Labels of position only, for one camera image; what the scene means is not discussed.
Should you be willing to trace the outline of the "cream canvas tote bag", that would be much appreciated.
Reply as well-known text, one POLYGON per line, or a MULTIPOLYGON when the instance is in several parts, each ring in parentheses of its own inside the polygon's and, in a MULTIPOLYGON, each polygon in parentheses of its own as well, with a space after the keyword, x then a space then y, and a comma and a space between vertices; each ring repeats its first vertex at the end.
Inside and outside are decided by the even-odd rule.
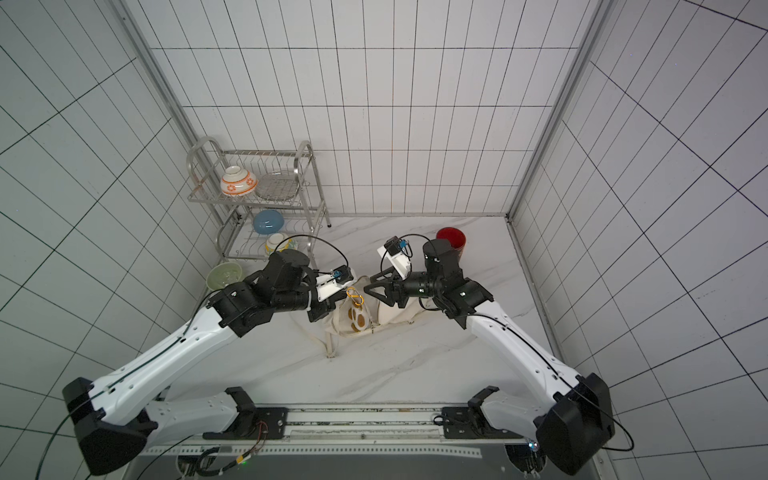
POLYGON ((317 330, 308 329, 291 317, 295 328, 315 343, 326 358, 334 358, 337 343, 343 339, 358 339, 401 324, 413 324, 428 313, 417 299, 407 300, 404 309, 390 307, 363 292, 369 284, 369 277, 362 276, 348 287, 336 309, 316 322, 317 330))

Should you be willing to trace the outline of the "brown plush keychain decoration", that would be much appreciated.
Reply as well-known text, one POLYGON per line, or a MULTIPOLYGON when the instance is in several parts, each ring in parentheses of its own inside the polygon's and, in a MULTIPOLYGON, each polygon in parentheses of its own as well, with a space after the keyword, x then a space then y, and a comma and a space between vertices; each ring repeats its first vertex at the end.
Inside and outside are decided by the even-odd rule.
POLYGON ((351 328, 354 332, 363 332, 371 326, 370 314, 362 294, 354 287, 346 289, 347 299, 351 302, 348 309, 351 328))

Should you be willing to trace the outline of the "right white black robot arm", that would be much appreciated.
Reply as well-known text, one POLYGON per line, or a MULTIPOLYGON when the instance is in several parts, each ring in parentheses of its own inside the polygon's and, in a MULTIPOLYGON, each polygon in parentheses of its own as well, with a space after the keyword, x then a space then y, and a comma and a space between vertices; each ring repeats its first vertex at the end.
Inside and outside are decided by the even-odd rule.
POLYGON ((487 387, 473 398, 491 429, 527 438, 552 464, 577 474, 615 435, 610 392, 596 374, 580 375, 548 354, 504 312, 490 291, 466 277, 459 254, 444 239, 423 245, 425 268, 414 270, 407 241, 390 238, 377 250, 390 266, 365 292, 399 308, 429 299, 447 318, 499 353, 528 387, 530 401, 487 387))

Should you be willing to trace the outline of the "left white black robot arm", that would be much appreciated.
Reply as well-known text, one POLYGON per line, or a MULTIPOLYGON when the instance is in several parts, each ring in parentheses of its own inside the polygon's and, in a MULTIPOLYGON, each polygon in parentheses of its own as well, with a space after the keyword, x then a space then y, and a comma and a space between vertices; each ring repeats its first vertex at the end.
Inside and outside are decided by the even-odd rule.
POLYGON ((277 313, 304 312, 312 322, 324 318, 346 299, 353 282, 348 265, 321 273, 298 250, 275 252, 263 269, 212 292, 187 324, 133 361, 96 380, 70 382, 62 394, 90 474, 112 473, 155 444, 195 435, 250 439, 264 431, 258 407, 241 387, 197 400, 159 396, 277 313))

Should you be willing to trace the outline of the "red black mug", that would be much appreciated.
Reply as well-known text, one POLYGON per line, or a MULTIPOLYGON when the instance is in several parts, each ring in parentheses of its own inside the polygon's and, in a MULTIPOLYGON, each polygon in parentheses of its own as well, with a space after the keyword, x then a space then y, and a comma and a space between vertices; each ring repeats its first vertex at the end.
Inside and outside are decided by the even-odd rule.
POLYGON ((441 228, 436 233, 436 238, 447 240, 451 247, 455 250, 463 250, 467 242, 467 238, 464 232, 454 227, 441 228))

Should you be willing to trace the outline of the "yellow teal patterned bowl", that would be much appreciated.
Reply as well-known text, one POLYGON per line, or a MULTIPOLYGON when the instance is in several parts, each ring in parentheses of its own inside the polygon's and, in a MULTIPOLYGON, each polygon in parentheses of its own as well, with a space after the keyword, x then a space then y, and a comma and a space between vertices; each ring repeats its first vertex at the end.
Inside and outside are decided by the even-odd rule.
POLYGON ((264 250, 267 255, 294 248, 295 241, 289 234, 283 232, 274 233, 268 236, 264 246, 264 250))

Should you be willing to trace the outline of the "blue bowl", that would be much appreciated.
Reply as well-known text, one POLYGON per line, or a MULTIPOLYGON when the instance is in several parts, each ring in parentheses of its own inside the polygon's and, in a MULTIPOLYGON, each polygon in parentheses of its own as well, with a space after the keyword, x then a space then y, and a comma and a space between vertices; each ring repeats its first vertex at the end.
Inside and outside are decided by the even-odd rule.
POLYGON ((256 213, 252 220, 255 233, 259 235, 272 235, 278 233, 285 225, 284 216, 277 210, 268 209, 256 213))

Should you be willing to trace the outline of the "green bowl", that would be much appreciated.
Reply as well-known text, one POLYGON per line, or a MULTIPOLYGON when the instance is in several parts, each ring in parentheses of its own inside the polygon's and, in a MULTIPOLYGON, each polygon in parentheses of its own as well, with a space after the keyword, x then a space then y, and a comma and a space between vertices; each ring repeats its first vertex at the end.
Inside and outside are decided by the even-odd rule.
POLYGON ((242 266, 238 262, 222 262, 212 268, 206 276, 209 291, 221 290, 245 278, 242 266))

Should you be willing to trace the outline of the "metal dish rack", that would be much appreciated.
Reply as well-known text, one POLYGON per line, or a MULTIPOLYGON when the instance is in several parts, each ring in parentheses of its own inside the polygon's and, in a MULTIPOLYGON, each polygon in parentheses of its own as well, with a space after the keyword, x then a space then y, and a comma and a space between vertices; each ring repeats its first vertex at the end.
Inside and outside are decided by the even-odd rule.
POLYGON ((214 237, 218 253, 232 260, 264 260, 267 235, 254 232, 252 220, 256 213, 273 209, 285 218, 280 232, 298 235, 296 246, 311 255, 322 227, 331 227, 318 162, 311 143, 302 141, 294 150, 226 150, 211 136, 200 138, 186 156, 191 192, 188 200, 203 204, 220 215, 214 237), (290 172, 299 182, 298 194, 288 202, 268 202, 253 192, 244 197, 227 197, 220 190, 220 180, 226 167, 239 165, 259 179, 271 172, 290 172))

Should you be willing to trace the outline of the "white orange patterned bowl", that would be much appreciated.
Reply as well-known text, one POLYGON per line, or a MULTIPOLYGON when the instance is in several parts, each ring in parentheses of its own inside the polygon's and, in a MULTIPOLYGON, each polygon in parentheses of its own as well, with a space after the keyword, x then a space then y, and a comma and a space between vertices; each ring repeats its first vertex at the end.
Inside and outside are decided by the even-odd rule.
POLYGON ((227 197, 244 197, 252 194, 258 179, 249 170, 233 165, 226 167, 220 180, 220 190, 227 197))

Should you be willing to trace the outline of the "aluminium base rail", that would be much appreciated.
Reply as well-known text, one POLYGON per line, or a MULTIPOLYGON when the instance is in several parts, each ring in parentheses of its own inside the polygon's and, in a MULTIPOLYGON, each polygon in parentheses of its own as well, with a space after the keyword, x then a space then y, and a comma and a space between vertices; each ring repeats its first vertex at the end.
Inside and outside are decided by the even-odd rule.
POLYGON ((615 428, 598 395, 571 391, 536 404, 485 388, 458 405, 259 406, 244 393, 152 402, 126 423, 132 455, 197 438, 214 445, 257 441, 374 443, 507 441, 549 456, 591 456, 615 428))

